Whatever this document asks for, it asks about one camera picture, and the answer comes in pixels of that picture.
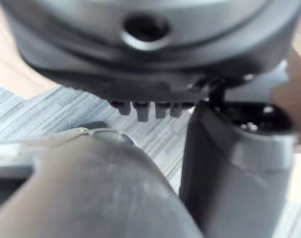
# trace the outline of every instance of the black cylinder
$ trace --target black cylinder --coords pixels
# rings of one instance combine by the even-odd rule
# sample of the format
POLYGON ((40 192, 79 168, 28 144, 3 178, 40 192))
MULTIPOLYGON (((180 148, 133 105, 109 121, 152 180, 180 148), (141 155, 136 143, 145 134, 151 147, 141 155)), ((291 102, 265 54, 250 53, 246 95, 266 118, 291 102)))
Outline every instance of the black cylinder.
POLYGON ((275 106, 199 103, 180 198, 207 238, 270 238, 285 203, 296 134, 275 106))

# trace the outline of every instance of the striped carpet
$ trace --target striped carpet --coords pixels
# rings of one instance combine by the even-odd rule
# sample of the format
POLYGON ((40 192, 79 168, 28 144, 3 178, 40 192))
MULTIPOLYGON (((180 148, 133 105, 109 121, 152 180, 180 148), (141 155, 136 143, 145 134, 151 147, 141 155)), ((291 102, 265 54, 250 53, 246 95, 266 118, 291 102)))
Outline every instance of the striped carpet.
MULTIPOLYGON (((189 112, 179 119, 156 120, 151 108, 148 123, 137 122, 137 115, 121 116, 96 96, 60 87, 24 101, 0 88, 0 142, 32 135, 51 134, 78 125, 103 120, 112 128, 135 138, 167 176, 177 191, 189 112)), ((301 204, 287 201, 274 238, 301 238, 301 204)))

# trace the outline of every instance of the metal bolt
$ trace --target metal bolt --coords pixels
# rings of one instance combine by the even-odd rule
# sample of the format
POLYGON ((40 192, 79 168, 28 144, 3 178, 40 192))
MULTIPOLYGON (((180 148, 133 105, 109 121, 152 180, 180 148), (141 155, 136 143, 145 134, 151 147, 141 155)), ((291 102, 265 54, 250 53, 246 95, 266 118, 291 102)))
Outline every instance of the metal bolt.
POLYGON ((257 130, 258 130, 258 126, 255 125, 255 124, 252 123, 252 122, 248 122, 248 123, 247 123, 247 128, 248 128, 249 130, 251 130, 251 131, 257 131, 257 130))
POLYGON ((264 113, 272 113, 273 111, 274 111, 274 109, 271 106, 264 107, 264 109, 263 109, 264 113))
POLYGON ((244 76, 244 80, 246 80, 246 81, 250 81, 250 80, 252 80, 253 78, 254 78, 254 75, 253 75, 253 74, 247 74, 247 75, 244 76))
POLYGON ((187 85, 187 88, 188 88, 188 89, 193 89, 193 88, 194 88, 194 84, 193 84, 193 83, 188 84, 188 85, 187 85))

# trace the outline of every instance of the black plastic part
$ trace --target black plastic part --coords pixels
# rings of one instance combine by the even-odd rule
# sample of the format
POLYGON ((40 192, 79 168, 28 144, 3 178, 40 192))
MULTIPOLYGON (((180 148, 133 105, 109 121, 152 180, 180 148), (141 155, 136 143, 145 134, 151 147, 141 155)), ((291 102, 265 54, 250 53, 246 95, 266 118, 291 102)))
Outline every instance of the black plastic part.
POLYGON ((189 85, 205 75, 231 81, 270 71, 286 57, 301 14, 301 0, 273 0, 219 37, 143 53, 93 40, 32 0, 0 3, 29 66, 109 101, 196 103, 203 98, 201 91, 189 85))
POLYGON ((25 181, 25 179, 0 179, 0 207, 25 181))
POLYGON ((190 108, 193 108, 195 105, 195 103, 182 103, 181 107, 183 110, 188 110, 190 108))
POLYGON ((109 128, 109 126, 104 121, 93 121, 86 124, 82 124, 78 127, 84 127, 89 130, 98 128, 109 128))
POLYGON ((121 115, 128 116, 131 113, 131 102, 117 102, 117 101, 112 101, 109 102, 111 106, 114 108, 119 109, 119 112, 121 115))
POLYGON ((148 103, 148 102, 134 102, 133 106, 137 111, 138 121, 147 122, 149 120, 150 103, 148 103))
POLYGON ((97 139, 103 139, 117 144, 124 143, 128 145, 135 145, 133 138, 131 138, 128 134, 114 129, 97 130, 92 136, 97 139))
POLYGON ((167 109, 170 108, 171 103, 155 103, 156 118, 162 119, 166 117, 167 109))
POLYGON ((0 209, 0 238, 203 238, 135 146, 82 136, 41 161, 0 209))
POLYGON ((251 79, 247 80, 245 84, 227 88, 222 100, 225 102, 270 103, 273 89, 288 82, 287 63, 282 61, 277 68, 268 73, 247 75, 247 77, 251 79))
MULTIPOLYGON (((260 112, 266 104, 244 104, 260 112)), ((188 125, 180 198, 206 237, 270 238, 285 203, 297 141, 289 117, 271 105, 276 129, 242 129, 248 112, 200 102, 188 125)))
POLYGON ((180 103, 174 103, 170 109, 170 115, 173 118, 179 118, 182 113, 182 107, 180 103))

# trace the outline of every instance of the gray carpet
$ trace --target gray carpet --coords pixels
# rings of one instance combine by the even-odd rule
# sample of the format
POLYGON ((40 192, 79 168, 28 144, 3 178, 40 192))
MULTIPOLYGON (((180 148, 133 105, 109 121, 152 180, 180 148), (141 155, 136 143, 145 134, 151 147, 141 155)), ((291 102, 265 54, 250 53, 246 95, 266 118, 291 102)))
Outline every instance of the gray carpet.
MULTIPOLYGON (((178 191, 189 112, 179 119, 156 120, 151 109, 148 123, 136 113, 119 115, 107 102, 89 93, 60 87, 24 101, 0 88, 0 142, 31 135, 51 134, 86 122, 103 120, 124 130, 150 155, 178 191)), ((287 201, 275 238, 301 238, 301 204, 287 201)))

